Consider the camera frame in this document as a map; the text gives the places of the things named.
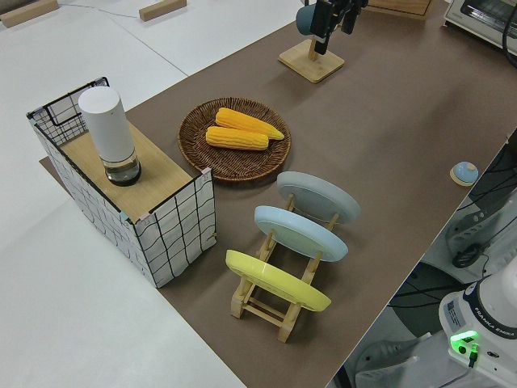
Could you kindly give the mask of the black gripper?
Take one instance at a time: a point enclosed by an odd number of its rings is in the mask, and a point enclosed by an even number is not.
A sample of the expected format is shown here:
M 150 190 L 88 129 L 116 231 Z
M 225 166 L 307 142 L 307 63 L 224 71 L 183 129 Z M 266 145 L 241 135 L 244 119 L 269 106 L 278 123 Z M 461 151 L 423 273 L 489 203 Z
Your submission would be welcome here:
M 351 34 L 357 16 L 367 6 L 368 0 L 316 1 L 312 18 L 312 34 L 317 37 L 314 51 L 321 55 L 326 53 L 332 15 L 338 19 L 343 19 L 341 31 Z

